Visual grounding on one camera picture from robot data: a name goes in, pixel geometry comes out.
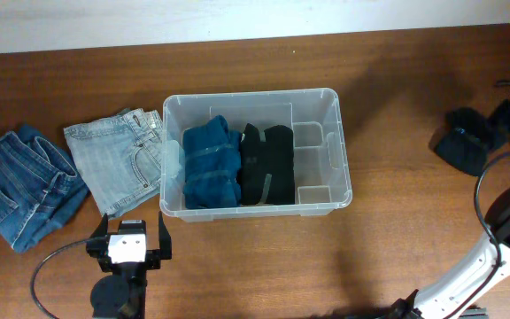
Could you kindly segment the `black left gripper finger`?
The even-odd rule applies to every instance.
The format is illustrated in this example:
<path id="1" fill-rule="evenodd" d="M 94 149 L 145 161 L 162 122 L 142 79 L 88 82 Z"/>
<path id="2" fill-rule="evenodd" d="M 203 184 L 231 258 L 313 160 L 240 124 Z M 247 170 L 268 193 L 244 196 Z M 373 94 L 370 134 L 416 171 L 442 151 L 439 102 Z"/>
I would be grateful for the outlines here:
<path id="1" fill-rule="evenodd" d="M 158 243 L 157 256 L 160 260 L 172 259 L 172 238 L 165 225 L 163 213 L 158 213 Z"/>
<path id="2" fill-rule="evenodd" d="M 87 254 L 90 257 L 102 257 L 105 255 L 108 247 L 108 222 L 108 215 L 104 214 L 97 228 L 91 234 L 87 243 Z"/>

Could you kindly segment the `black fuzzy garment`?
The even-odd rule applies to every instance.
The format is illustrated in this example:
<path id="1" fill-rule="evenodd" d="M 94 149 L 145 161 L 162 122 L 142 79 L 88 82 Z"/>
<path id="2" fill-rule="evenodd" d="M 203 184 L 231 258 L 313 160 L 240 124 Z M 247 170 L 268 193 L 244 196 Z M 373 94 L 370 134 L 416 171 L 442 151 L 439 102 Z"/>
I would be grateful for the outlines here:
<path id="1" fill-rule="evenodd" d="M 469 107 L 448 112 L 444 120 L 432 150 L 460 172 L 480 176 L 488 155 L 506 143 L 505 130 Z"/>

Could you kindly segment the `teal blue garment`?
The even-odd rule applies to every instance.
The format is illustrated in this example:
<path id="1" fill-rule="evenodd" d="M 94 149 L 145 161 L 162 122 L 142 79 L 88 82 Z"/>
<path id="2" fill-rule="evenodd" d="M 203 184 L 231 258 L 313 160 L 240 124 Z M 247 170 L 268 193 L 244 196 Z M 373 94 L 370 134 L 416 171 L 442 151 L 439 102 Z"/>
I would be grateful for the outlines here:
<path id="1" fill-rule="evenodd" d="M 184 132 L 183 194 L 188 209 L 239 206 L 242 194 L 237 175 L 241 168 L 241 137 L 240 132 L 228 128 L 221 115 Z"/>

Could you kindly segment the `clear plastic storage bin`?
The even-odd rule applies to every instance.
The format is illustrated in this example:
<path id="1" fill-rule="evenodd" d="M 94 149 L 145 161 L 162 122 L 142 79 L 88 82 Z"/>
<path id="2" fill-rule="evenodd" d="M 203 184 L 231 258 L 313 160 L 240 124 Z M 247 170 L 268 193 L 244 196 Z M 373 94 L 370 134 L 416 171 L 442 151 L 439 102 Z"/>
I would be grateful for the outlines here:
<path id="1" fill-rule="evenodd" d="M 232 130 L 283 125 L 294 134 L 295 202 L 192 209 L 185 206 L 182 136 L 221 115 Z M 327 215 L 352 202 L 352 183 L 337 93 L 330 88 L 173 95 L 163 104 L 159 208 L 185 222 L 284 215 Z"/>

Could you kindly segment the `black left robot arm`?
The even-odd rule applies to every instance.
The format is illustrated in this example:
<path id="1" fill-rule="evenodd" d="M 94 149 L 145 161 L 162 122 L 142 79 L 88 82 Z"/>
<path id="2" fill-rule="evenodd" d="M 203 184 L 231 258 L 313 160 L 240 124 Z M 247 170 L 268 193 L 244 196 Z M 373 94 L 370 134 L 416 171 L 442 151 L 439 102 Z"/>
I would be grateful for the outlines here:
<path id="1" fill-rule="evenodd" d="M 147 247 L 144 220 L 125 220 L 118 230 L 108 231 L 104 215 L 86 244 L 105 277 L 90 293 L 94 318 L 140 319 L 145 317 L 147 273 L 172 258 L 172 239 L 162 218 L 158 219 L 158 248 Z"/>

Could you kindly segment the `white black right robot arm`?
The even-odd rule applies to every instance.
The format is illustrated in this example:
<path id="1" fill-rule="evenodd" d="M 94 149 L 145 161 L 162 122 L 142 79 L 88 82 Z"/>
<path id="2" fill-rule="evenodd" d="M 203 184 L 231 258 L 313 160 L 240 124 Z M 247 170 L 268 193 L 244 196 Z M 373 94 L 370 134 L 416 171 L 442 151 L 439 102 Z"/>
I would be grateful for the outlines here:
<path id="1" fill-rule="evenodd" d="M 475 247 L 434 284 L 397 300 L 389 318 L 461 318 L 494 285 L 510 276 L 510 188 L 484 212 L 484 177 L 510 158 L 510 101 L 485 117 L 462 107 L 445 116 L 445 134 L 434 146 L 438 157 L 476 177 L 474 206 L 483 234 Z"/>

